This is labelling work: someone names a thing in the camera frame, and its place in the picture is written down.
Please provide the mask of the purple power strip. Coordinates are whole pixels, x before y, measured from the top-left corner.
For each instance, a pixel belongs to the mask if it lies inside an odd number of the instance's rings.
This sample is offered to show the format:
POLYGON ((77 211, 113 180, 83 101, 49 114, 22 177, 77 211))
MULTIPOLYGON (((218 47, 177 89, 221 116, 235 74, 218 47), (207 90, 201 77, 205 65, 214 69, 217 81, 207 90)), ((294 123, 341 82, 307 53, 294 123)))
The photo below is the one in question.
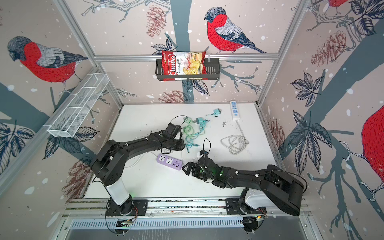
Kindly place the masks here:
POLYGON ((157 163, 178 171, 180 171, 183 167, 183 162, 181 160, 164 154, 158 155, 157 163))

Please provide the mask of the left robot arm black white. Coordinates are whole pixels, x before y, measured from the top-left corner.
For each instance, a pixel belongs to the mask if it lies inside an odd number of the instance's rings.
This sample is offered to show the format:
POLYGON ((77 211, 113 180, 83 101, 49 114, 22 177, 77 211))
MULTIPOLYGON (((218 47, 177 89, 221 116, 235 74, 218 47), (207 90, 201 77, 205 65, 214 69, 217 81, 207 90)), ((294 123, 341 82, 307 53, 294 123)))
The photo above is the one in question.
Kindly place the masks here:
POLYGON ((166 149, 167 153, 181 152, 186 145, 177 135, 182 135, 182 127, 169 123, 165 130, 133 141, 109 140, 92 160, 91 170, 101 180, 110 195, 112 206, 118 207, 120 215, 127 216, 134 209, 133 198, 121 180, 126 162, 152 151, 166 149))

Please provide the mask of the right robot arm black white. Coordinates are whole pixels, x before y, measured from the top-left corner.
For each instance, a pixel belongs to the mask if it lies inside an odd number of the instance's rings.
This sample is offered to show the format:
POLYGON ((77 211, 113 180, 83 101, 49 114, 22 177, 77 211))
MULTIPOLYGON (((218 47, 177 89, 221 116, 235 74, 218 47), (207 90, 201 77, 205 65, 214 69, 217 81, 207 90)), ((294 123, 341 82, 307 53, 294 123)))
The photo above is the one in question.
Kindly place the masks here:
POLYGON ((228 215, 266 215, 267 209, 261 204, 252 206, 246 199, 249 190, 263 192, 281 211, 291 216, 299 216, 302 196, 305 191, 301 181, 275 165, 257 171, 236 170, 217 165, 205 153, 197 163, 188 162, 183 172, 220 189, 242 188, 238 199, 226 199, 225 209, 228 215))

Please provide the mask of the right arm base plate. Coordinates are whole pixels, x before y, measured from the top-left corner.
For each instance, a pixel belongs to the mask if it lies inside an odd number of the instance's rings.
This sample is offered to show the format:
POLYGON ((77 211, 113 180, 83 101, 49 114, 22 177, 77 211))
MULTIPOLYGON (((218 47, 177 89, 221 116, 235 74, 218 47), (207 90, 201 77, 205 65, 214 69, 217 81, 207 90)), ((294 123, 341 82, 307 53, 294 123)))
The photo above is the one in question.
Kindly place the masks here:
POLYGON ((228 215, 262 215, 266 216, 266 208, 252 208, 245 203, 245 199, 229 198, 225 199, 225 207, 228 215))

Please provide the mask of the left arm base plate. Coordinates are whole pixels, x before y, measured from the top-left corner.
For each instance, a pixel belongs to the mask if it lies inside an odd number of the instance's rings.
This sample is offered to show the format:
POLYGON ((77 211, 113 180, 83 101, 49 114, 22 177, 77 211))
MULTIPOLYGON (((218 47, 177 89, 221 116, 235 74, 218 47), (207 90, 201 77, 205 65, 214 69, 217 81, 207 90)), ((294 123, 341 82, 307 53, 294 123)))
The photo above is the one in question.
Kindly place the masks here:
POLYGON ((106 217, 145 216, 148 203, 145 199, 128 199, 126 203, 118 206, 110 198, 106 206, 106 217))

